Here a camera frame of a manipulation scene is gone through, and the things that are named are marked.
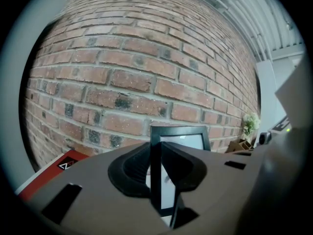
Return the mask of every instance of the white ceiling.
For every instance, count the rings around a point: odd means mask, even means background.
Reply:
[[[257,61],[303,54],[303,39],[279,0],[203,0],[239,31]]]

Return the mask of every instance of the white wall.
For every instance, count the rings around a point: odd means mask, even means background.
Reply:
[[[276,90],[277,90],[284,84],[287,78],[294,71],[294,63],[290,58],[286,57],[286,58],[274,60],[272,66],[273,66],[273,71],[275,75]],[[279,102],[279,100],[277,99],[275,122],[280,121],[285,115],[286,115],[286,112],[283,106],[281,105],[281,103]]]
[[[261,124],[258,131],[257,142],[260,133],[266,132],[276,122],[277,98],[276,81],[273,66],[270,60],[256,64],[261,87]]]

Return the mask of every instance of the dark brick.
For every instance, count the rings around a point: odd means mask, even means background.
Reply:
[[[136,64],[138,64],[138,65],[143,65],[143,64],[144,64],[142,57],[136,57],[136,58],[134,59],[134,62],[135,62]]]
[[[198,70],[198,63],[192,59],[189,60],[189,65],[190,65],[190,68],[193,69],[193,70]]]
[[[57,83],[56,87],[55,87],[55,94],[57,95],[60,91],[60,86],[61,84],[60,83]]]
[[[161,109],[159,110],[159,115],[160,115],[161,117],[165,117],[165,116],[166,116],[166,109],[165,109],[165,108],[161,108]]]
[[[37,82],[37,89],[40,90],[40,86],[41,86],[41,79],[38,80]]]
[[[46,91],[46,89],[47,89],[47,84],[48,84],[48,82],[45,81],[45,80],[41,82],[41,90],[42,90],[42,91],[44,91],[44,92]]]
[[[90,37],[86,43],[87,46],[93,46],[97,41],[96,37]]]
[[[203,121],[204,121],[204,119],[205,119],[205,112],[204,112],[204,111],[202,111],[202,115],[201,115],[201,122],[203,122]]]
[[[122,138],[120,136],[111,135],[110,136],[110,143],[112,148],[117,148],[122,143]]]
[[[216,123],[221,123],[222,119],[223,119],[223,116],[219,114],[218,117],[217,117]]]
[[[100,142],[100,133],[97,131],[89,130],[88,132],[89,141],[95,144]]]
[[[72,71],[72,75],[77,76],[78,72],[79,72],[79,68],[74,68]]]
[[[166,59],[170,59],[171,58],[171,51],[169,49],[165,49],[163,52],[163,57]]]
[[[100,122],[100,113],[96,112],[93,117],[93,122],[98,124]]]
[[[122,96],[123,98],[117,98],[115,100],[115,107],[119,110],[129,110],[132,106],[132,100],[127,98],[127,96]]]
[[[73,108],[74,105],[72,104],[65,104],[65,116],[72,118],[73,117]]]

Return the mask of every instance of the black plastic mount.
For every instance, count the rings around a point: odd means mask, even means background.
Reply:
[[[116,158],[108,168],[109,179],[123,194],[129,197],[149,198],[150,189],[146,185],[150,165],[150,144]]]

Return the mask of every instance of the black slot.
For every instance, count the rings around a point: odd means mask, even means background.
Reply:
[[[245,166],[246,166],[243,163],[238,163],[238,162],[234,162],[234,161],[227,161],[225,163],[225,165],[230,166],[230,167],[234,167],[234,168],[240,169],[240,170],[243,170],[245,168]]]
[[[234,155],[251,156],[251,153],[250,152],[238,152],[238,153],[234,153]]]
[[[43,209],[42,214],[54,223],[60,224],[81,189],[82,187],[78,185],[66,185]]]

